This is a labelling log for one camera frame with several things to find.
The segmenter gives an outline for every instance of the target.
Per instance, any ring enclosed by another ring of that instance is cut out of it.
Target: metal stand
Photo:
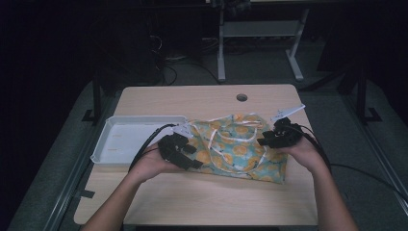
[[[219,12],[219,47],[217,55],[218,80],[224,82],[225,65],[224,65],[224,38],[236,37],[294,37],[294,43],[291,49],[286,51],[289,63],[296,81],[302,81],[303,75],[297,64],[295,54],[302,37],[303,29],[309,9],[303,11],[300,20],[290,21],[224,21],[224,5],[221,3]]]
[[[377,122],[382,121],[380,115],[374,108],[369,108],[371,116],[366,116],[366,92],[367,92],[367,70],[368,65],[366,64],[367,60],[362,60],[361,63],[361,72],[357,82],[357,105],[356,113],[360,118],[360,121],[367,125],[368,122]]]
[[[294,55],[296,54],[297,47],[300,43],[300,39],[302,37],[303,29],[305,27],[306,18],[308,14],[309,14],[309,9],[306,9],[303,11],[302,17],[299,21],[299,24],[297,25],[293,46],[290,50],[286,50],[286,55],[288,56],[289,64],[291,64],[294,78],[296,79],[296,81],[299,81],[299,82],[303,81],[303,75],[302,75],[302,72],[300,71],[299,65],[297,64],[297,61]]]
[[[99,118],[101,117],[102,112],[101,90],[97,73],[93,75],[92,88],[93,88],[93,116],[91,116],[92,110],[87,110],[85,112],[84,117],[82,118],[82,121],[91,121],[92,125],[95,125],[98,122]]]

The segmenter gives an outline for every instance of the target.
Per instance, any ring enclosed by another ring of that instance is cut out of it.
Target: person's left hand
[[[180,167],[165,161],[160,155],[158,144],[148,146],[145,153],[133,166],[129,174],[142,182],[151,179],[162,172],[182,170]]]

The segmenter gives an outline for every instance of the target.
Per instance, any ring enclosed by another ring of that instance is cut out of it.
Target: table leg
[[[224,9],[220,10],[219,14],[219,40],[218,40],[218,80],[225,82],[225,66],[224,66]]]
[[[307,15],[309,14],[309,9],[303,11],[302,17],[297,25],[296,34],[294,35],[294,43],[291,49],[286,50],[286,55],[288,57],[289,63],[291,64],[291,68],[294,74],[294,78],[296,81],[303,81],[303,75],[300,71],[299,65],[297,64],[295,54],[297,47],[300,43],[300,39],[302,37],[303,29],[306,24]]]
[[[82,121],[92,121],[93,122],[92,125],[96,125],[96,123],[99,120],[99,117],[101,117],[102,111],[98,73],[95,73],[93,75],[92,88],[93,88],[93,116],[91,116],[92,110],[87,110],[84,117],[82,118]]]

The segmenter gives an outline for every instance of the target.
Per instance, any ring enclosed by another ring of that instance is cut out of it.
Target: black cable
[[[375,176],[375,175],[373,175],[373,174],[371,174],[371,173],[368,173],[368,172],[366,172],[366,171],[363,171],[363,170],[361,170],[361,169],[358,169],[358,168],[356,168],[356,167],[350,167],[350,166],[341,165],[341,164],[330,164],[329,161],[328,161],[328,158],[327,158],[326,154],[324,153],[323,148],[321,147],[320,142],[318,141],[318,138],[315,136],[315,134],[312,132],[312,130],[309,129],[308,127],[306,127],[306,126],[302,126],[302,125],[299,125],[299,126],[302,127],[302,128],[307,129],[307,130],[315,137],[316,140],[313,140],[312,137],[308,136],[308,134],[304,133],[303,131],[299,131],[299,130],[297,130],[297,129],[291,127],[291,126],[283,126],[283,127],[290,128],[290,129],[292,129],[292,130],[294,130],[294,131],[300,133],[300,134],[301,134],[303,137],[305,137],[311,144],[313,144],[314,147],[318,150],[318,153],[320,154],[320,156],[323,158],[324,162],[328,165],[328,168],[329,168],[330,171],[331,171],[331,167],[344,167],[344,168],[348,168],[348,169],[351,169],[351,170],[358,171],[358,172],[360,172],[360,173],[362,173],[362,174],[364,174],[364,175],[366,175],[366,176],[368,176],[368,177],[370,177],[370,178],[372,178],[372,179],[378,181],[379,183],[383,184],[384,186],[386,186],[386,187],[389,188],[390,190],[396,192],[396,193],[405,201],[405,203],[408,203],[408,197],[407,197],[407,196],[405,196],[405,195],[404,195],[402,192],[400,192],[396,187],[394,187],[393,185],[391,185],[391,184],[388,183],[387,181],[381,179],[380,177]]]
[[[167,80],[165,74],[161,71],[160,74],[162,75],[162,86],[167,86]]]
[[[203,54],[210,54],[212,51],[218,49],[219,42],[218,42],[217,38],[214,38],[213,40],[210,40],[210,41],[203,40],[202,45],[205,45],[204,47],[201,47],[202,53]]]
[[[323,161],[326,163],[326,166],[327,166],[327,168],[329,169],[329,171],[331,173],[330,161],[329,161],[326,153],[324,152],[323,147],[318,142],[318,139],[316,138],[315,134],[309,128],[307,128],[305,126],[300,126],[300,127],[307,128],[312,133],[312,135],[315,137],[315,140],[311,136],[309,136],[309,134],[304,133],[303,131],[295,129],[295,128],[291,127],[291,126],[282,125],[281,127],[292,129],[293,131],[295,131],[295,132],[299,133],[300,135],[302,135],[306,140],[308,140],[315,147],[316,151],[318,152],[320,157],[323,159]]]
[[[153,141],[153,139],[154,139],[155,137],[157,137],[157,135],[159,135],[159,133],[160,133],[163,129],[165,129],[165,128],[167,128],[167,127],[174,127],[174,126],[176,126],[176,125],[174,125],[174,124],[166,124],[166,125],[162,126],[161,128],[156,129],[156,131],[155,131],[152,135],[150,135],[150,137],[149,137],[149,138],[144,142],[144,144],[141,146],[141,148],[139,149],[139,152],[136,154],[135,158],[133,159],[132,163],[130,164],[128,171],[130,171],[130,170],[132,169],[132,167],[136,164],[136,162],[137,162],[138,160],[140,160],[140,158],[141,158],[144,154],[147,153],[147,152],[143,153],[144,150],[145,150],[146,147]]]
[[[387,181],[381,179],[380,177],[378,177],[376,175],[373,175],[371,173],[368,173],[368,172],[363,171],[361,169],[358,169],[356,167],[350,167],[350,166],[341,165],[341,164],[331,164],[331,166],[333,166],[333,167],[345,167],[345,168],[348,168],[348,169],[351,169],[351,170],[358,171],[358,172],[360,172],[360,173],[362,173],[362,174],[364,174],[364,175],[378,181],[379,183],[383,184],[384,186],[386,186],[390,190],[396,192],[405,201],[405,203],[408,203],[408,197],[407,196],[402,194],[402,192],[400,192],[396,187],[394,187],[393,185],[391,185],[390,183],[388,183]]]
[[[205,70],[207,70],[208,73],[210,73],[210,75],[213,77],[214,80],[216,80],[217,84],[221,84],[221,82],[218,80],[218,78],[213,74],[213,72],[211,72],[211,70],[209,70],[207,67],[205,67],[202,64],[195,64],[195,63],[189,63],[189,64],[170,64],[170,65],[197,65]]]
[[[170,66],[168,66],[168,65],[165,65],[164,67],[165,67],[165,68],[168,68],[168,69],[170,69],[170,70],[172,70],[173,73],[174,73],[174,79],[173,79],[170,83],[167,83],[167,80],[166,80],[165,75],[163,76],[163,78],[164,78],[164,80],[165,80],[165,83],[166,83],[166,86],[171,86],[171,85],[173,85],[173,84],[176,82],[176,80],[177,80],[177,77],[178,77],[177,71],[176,71],[174,68],[172,68],[172,67],[170,67]]]

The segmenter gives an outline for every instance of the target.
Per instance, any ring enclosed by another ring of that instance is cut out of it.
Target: wooden table
[[[237,94],[247,95],[245,102]],[[212,119],[257,113],[268,120],[300,99],[291,85],[128,88],[115,116],[186,116]],[[292,122],[310,127],[301,110]],[[74,216],[85,223],[108,198],[126,170],[94,166]],[[284,185],[194,172],[164,173],[142,184],[124,220],[143,225],[316,225],[313,179],[292,157]]]

